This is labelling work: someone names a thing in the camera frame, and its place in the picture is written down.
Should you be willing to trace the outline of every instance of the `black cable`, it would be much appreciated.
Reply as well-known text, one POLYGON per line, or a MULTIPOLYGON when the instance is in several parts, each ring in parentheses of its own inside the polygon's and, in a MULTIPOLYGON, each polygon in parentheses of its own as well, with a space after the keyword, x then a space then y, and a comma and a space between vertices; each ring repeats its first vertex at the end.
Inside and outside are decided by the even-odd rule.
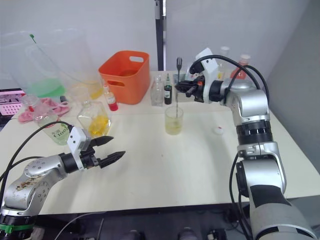
POLYGON ((241 218, 241 214, 239 212, 239 208, 237 206, 237 204, 235 203, 235 199, 234 199, 234 194, 232 192, 232 178, 233 178, 233 175, 234 175, 234 171, 235 171, 235 167, 236 167, 236 163, 237 163, 237 160, 238 160, 238 153, 235 155, 234 157, 234 160, 233 160, 233 163, 232 163, 232 167, 231 167, 231 171, 230 171, 230 177, 229 177, 229 193, 230 193, 230 198, 231 198, 231 202, 232 202, 232 207, 233 207, 233 210, 234 210, 234 213, 236 215, 236 218, 238 219, 239 221, 239 224, 242 228, 242 231, 243 231, 243 234, 245 236, 245 238, 247 240, 252 240, 252 237, 249 236, 249 234, 247 233, 247 230, 242 222, 242 218, 241 218))
POLYGON ((231 58, 228 58, 226 56, 222 56, 222 55, 207 55, 207 56, 200 57, 199 59, 195 60, 192 63, 189 71, 192 71, 192 69, 195 67, 196 64, 202 62, 203 60, 207 60, 207 59, 221 59, 221 60, 224 60, 224 61, 226 61, 228 63, 231 63, 231 64, 235 65, 236 67, 238 67, 239 69, 244 71, 251 78, 251 80, 253 81, 256 89, 260 89, 260 86, 259 86, 259 83, 258 83, 257 79, 253 76, 253 74, 248 69, 246 69, 244 66, 242 66, 238 62, 236 62, 236 61, 234 61, 231 58))
POLYGON ((239 69, 235 72, 235 74, 233 75, 233 77, 232 77, 232 79, 231 79, 228 87, 224 90, 224 95, 223 95, 224 104, 226 104, 227 95, 228 95, 228 93, 230 92, 230 89, 231 89, 232 85, 234 84, 234 82, 235 82, 238 74, 239 74, 241 71, 242 71, 242 70, 239 68, 239 69))
POLYGON ((255 67, 253 67, 251 65, 244 65, 244 67, 247 69, 253 70, 259 76, 259 78, 261 79, 262 84, 264 86, 264 89, 265 89, 266 99, 268 100, 268 103, 269 103, 269 99, 270 99, 269 88, 268 88, 268 85, 267 85, 267 82, 266 82, 264 76, 262 76, 262 74, 258 71, 258 69, 256 69, 255 67))
POLYGON ((230 225, 232 226, 231 228, 226 228, 226 231, 232 231, 234 229, 236 229, 237 227, 239 227, 239 222, 237 221, 235 225, 233 225, 232 222, 230 222, 230 225))
MULTIPOLYGON (((29 160, 29 159, 40 159, 40 158, 43 158, 43 156, 28 156, 28 157, 25 157, 25 158, 23 158, 23 159, 15 162, 15 163, 11 166, 10 170, 13 169, 15 166, 17 166, 18 164, 24 162, 24 161, 27 161, 27 160, 29 160)), ((2 179, 4 178, 4 175, 5 175, 5 172, 2 173, 2 175, 0 176, 0 182, 1 182, 2 179)))
POLYGON ((27 142, 34 136, 36 135, 38 132, 40 132, 42 129, 45 129, 46 127, 52 125, 52 124, 65 124, 69 127, 72 127, 71 124, 65 122, 65 121, 53 121, 53 122, 49 122, 43 126, 41 126, 40 128, 38 128, 36 131, 34 131, 30 136, 28 136, 26 138, 26 140, 24 140, 24 142, 20 145, 20 147, 15 151, 15 153, 13 154, 10 162, 8 163, 8 166, 6 167, 5 172, 3 173, 3 180, 2 180, 2 184, 1 184, 1 189, 0 189, 0 203, 2 203, 3 199, 4 199, 4 193, 5 193, 5 187, 6 187, 6 182, 8 179, 8 175, 9 175, 9 171, 12 168, 12 165, 17 157, 17 155, 20 153, 21 149, 27 144, 27 142))
POLYGON ((235 228, 234 228, 234 230, 236 230, 238 233, 240 233, 240 234, 242 234, 242 235, 245 235, 242 231, 240 231, 239 229, 238 229, 238 226, 236 226, 235 228))
POLYGON ((243 219, 243 221, 244 221, 244 224, 245 224, 246 228, 248 229, 248 231, 249 231, 250 233, 252 233, 251 226, 250 226, 249 222, 247 221, 247 218, 246 218, 244 209, 243 209, 243 207, 242 207, 241 196, 242 196, 242 195, 241 195, 241 193, 239 192, 239 194, 238 194, 238 204, 239 204, 240 213, 241 213, 241 216, 242 216, 242 219, 243 219))

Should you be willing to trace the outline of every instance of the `label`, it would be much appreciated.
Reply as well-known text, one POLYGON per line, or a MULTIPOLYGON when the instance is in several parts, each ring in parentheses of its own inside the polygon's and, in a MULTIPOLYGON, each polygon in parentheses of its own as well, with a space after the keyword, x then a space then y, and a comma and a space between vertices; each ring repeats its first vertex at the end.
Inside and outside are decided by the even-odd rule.
POLYGON ((164 91, 164 97, 166 99, 169 99, 170 98, 170 91, 164 91))
POLYGON ((224 79, 225 72, 224 71, 218 71, 218 80, 222 81, 224 79))
POLYGON ((59 129, 51 133, 52 136, 59 141, 64 140, 66 138, 66 135, 69 136, 69 129, 66 125, 61 123, 61 126, 59 129))
POLYGON ((109 96, 106 101, 108 104, 114 104, 116 102, 116 98, 115 96, 109 96))

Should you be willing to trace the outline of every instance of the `yellow solution bottle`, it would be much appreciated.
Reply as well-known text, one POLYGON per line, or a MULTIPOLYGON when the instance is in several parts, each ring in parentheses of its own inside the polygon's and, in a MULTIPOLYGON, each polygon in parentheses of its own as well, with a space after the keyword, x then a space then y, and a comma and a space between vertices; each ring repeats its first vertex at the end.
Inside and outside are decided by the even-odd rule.
POLYGON ((111 121, 102 102, 91 101, 89 92, 86 91, 81 96, 81 104, 82 109, 79 112, 77 119, 82 127, 86 129, 93 138, 106 136, 111 121))

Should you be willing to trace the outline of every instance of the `bottle cap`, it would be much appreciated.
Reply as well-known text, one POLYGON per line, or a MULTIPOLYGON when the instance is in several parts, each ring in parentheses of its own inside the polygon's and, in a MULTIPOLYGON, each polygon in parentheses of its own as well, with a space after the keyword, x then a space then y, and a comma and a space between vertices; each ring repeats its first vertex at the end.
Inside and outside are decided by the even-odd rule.
POLYGON ((220 48, 220 55, 222 55, 222 56, 227 56, 228 53, 229 53, 229 50, 230 50, 230 47, 228 47, 228 46, 222 46, 222 47, 220 48))
POLYGON ((247 64, 247 63, 249 63, 250 58, 251 58, 251 56, 248 55, 248 54, 241 54, 240 62, 244 63, 244 64, 247 64))
POLYGON ((26 108, 29 108, 29 107, 32 107, 32 106, 35 106, 37 105, 37 103, 40 101, 40 99, 35 96, 35 95, 24 95, 21 97, 21 102, 23 103, 23 105, 26 107, 26 108))
POLYGON ((103 85, 103 90, 104 90, 105 93, 110 92, 110 88, 109 88, 108 84, 105 83, 105 84, 103 85))

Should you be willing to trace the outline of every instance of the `rust stain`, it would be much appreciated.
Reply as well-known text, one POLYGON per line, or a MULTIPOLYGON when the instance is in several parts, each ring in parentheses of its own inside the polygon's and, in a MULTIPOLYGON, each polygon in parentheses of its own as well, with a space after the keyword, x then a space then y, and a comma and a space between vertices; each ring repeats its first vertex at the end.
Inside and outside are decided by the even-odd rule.
POLYGON ((22 189, 25 189, 28 186, 33 186, 35 184, 37 184, 39 182, 39 178, 38 177, 31 177, 28 178, 26 181, 21 182, 20 185, 16 186, 16 190, 17 191, 21 191, 22 189))

